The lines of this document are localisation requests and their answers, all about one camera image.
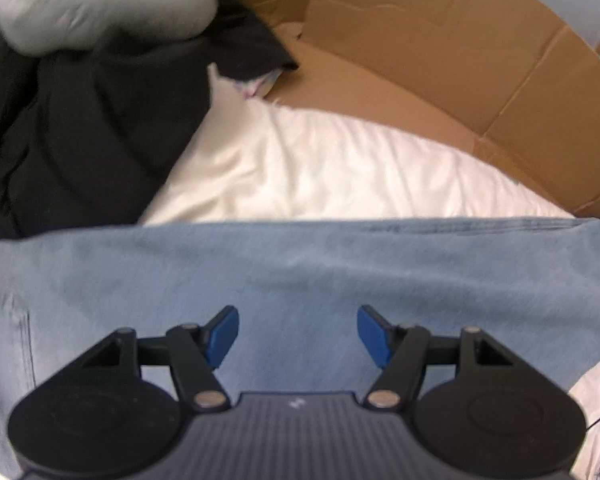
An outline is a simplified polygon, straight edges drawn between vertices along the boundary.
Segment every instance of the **light blue towel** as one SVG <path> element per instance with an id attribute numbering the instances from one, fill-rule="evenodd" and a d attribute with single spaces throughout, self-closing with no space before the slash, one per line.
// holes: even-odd
<path id="1" fill-rule="evenodd" d="M 564 388 L 600 360 L 600 220 L 440 219 L 115 228 L 0 242 L 0 471 L 10 409 L 120 326 L 241 315 L 242 390 L 354 390 L 378 371 L 356 309 L 437 335 L 477 325 Z M 161 385 L 168 374 L 151 374 Z"/>

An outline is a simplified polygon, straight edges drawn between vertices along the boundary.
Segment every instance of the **ribbed plastic surface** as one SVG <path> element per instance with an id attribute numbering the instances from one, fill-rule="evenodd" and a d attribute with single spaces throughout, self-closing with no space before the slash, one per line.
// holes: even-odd
<path id="1" fill-rule="evenodd" d="M 349 394 L 244 394 L 197 418 L 177 448 L 133 480 L 446 480 L 451 469 L 397 415 L 368 412 Z M 547 480 L 568 480 L 564 473 Z M 38 480 L 29 476 L 26 480 Z"/>

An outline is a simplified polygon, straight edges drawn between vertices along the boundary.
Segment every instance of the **cardboard flap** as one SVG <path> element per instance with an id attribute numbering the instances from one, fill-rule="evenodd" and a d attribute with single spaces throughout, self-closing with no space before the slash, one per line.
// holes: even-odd
<path id="1" fill-rule="evenodd" d="M 600 60 L 564 27 L 486 133 L 570 211 L 600 196 Z"/>
<path id="2" fill-rule="evenodd" d="M 298 40 L 300 31 L 291 23 L 276 28 L 300 68 L 283 74 L 268 100 L 374 121 L 473 152 L 476 136 L 459 121 L 412 92 Z"/>
<path id="3" fill-rule="evenodd" d="M 537 0 L 310 0 L 303 39 L 482 134 L 561 27 Z"/>

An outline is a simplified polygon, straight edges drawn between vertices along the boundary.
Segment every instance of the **gray fabric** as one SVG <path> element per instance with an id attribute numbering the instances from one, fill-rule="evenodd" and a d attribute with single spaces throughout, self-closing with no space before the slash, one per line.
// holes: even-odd
<path id="1" fill-rule="evenodd" d="M 144 40 L 188 40 L 211 23 L 217 0 L 0 0 L 0 31 L 17 52 L 89 50 L 112 29 Z"/>
<path id="2" fill-rule="evenodd" d="M 120 326 L 160 335 L 225 304 L 228 391 L 354 390 L 369 303 L 439 335 L 478 325 L 564 388 L 600 360 L 600 220 L 202 224 L 0 242 L 0 471 L 16 399 Z M 168 383 L 168 374 L 148 376 Z"/>

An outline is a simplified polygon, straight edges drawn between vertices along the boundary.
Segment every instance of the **metal pin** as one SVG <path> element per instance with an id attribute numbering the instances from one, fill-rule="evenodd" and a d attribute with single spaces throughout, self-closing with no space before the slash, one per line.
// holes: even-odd
<path id="1" fill-rule="evenodd" d="M 226 396 L 222 392 L 217 392 L 215 390 L 208 390 L 206 392 L 198 393 L 193 401 L 204 410 L 211 410 L 213 408 L 218 408 L 222 406 L 226 402 Z"/>
<path id="2" fill-rule="evenodd" d="M 391 390 L 376 390 L 371 392 L 366 400 L 373 407 L 381 409 L 395 408 L 400 404 L 400 396 Z"/>

